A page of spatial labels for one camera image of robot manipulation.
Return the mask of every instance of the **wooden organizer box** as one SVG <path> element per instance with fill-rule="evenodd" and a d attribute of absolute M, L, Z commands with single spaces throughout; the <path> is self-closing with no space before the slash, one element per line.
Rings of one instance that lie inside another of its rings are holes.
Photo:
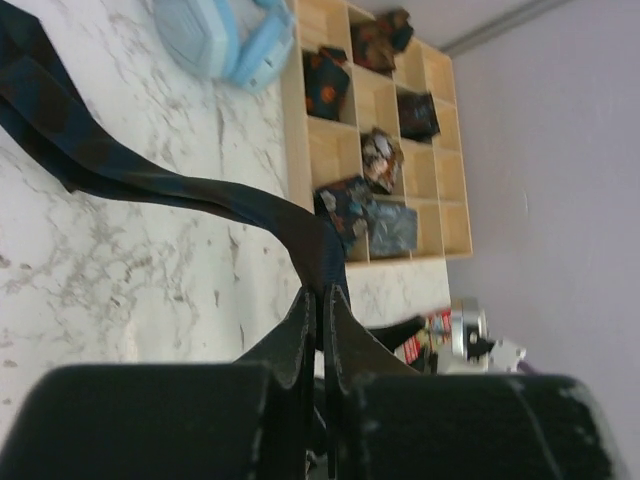
<path fill-rule="evenodd" d="M 360 134 L 378 126 L 400 137 L 397 95 L 432 93 L 441 134 L 433 145 L 400 138 L 405 163 L 391 196 L 378 201 L 407 205 L 418 212 L 418 248 L 392 260 L 467 257 L 472 254 L 458 112 L 451 59 L 413 39 L 396 57 L 392 76 L 353 63 L 350 26 L 373 15 L 342 0 L 287 0 L 296 14 L 297 48 L 282 76 L 285 148 L 289 168 L 289 199 L 313 211 L 316 188 L 362 174 Z M 348 55 L 351 77 L 340 121 L 307 115 L 302 54 L 321 45 L 340 47 Z M 350 255 L 351 265 L 389 258 L 372 257 L 363 238 Z"/>

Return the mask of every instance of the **tabletop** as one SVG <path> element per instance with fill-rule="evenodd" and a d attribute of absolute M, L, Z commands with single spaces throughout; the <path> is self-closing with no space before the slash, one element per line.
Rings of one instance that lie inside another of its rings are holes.
<path fill-rule="evenodd" d="M 151 0 L 11 0 L 36 15 L 96 120 L 184 175 L 287 190 L 277 84 L 198 80 L 163 50 Z M 246 34 L 263 13 L 234 0 Z M 348 271 L 366 325 L 449 303 L 443 260 Z M 67 193 L 0 130 L 0 442 L 47 370 L 229 361 L 300 285 L 270 234 L 210 215 Z"/>

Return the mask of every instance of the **wall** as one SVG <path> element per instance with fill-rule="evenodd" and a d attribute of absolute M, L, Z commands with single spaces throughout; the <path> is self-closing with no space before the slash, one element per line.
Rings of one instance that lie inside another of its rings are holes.
<path fill-rule="evenodd" d="M 351 0 L 371 12 L 402 6 L 411 13 L 416 35 L 434 46 L 445 45 L 527 0 Z"/>
<path fill-rule="evenodd" d="M 452 295 L 585 381 L 640 478 L 640 3 L 572 2 L 455 59 L 474 248 Z"/>

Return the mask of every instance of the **headphones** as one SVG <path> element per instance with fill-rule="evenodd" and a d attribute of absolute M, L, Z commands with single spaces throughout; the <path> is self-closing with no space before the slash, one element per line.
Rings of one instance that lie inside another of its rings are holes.
<path fill-rule="evenodd" d="M 295 17 L 284 0 L 254 0 L 267 16 L 241 44 L 230 1 L 155 0 L 156 27 L 164 47 L 188 72 L 257 93 L 285 67 Z"/>

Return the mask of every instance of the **marble table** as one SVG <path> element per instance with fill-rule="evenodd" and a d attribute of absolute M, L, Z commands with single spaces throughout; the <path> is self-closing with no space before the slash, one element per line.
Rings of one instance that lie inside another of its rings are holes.
<path fill-rule="evenodd" d="M 280 90 L 253 97 L 182 72 L 151 0 L 11 0 L 40 19 L 94 117 L 181 174 L 286 196 Z M 244 32 L 261 18 L 231 2 Z M 349 271 L 353 310 L 382 325 L 449 302 L 444 261 Z M 47 370 L 87 362 L 238 357 L 300 283 L 256 228 L 68 194 L 0 130 L 0 443 Z"/>

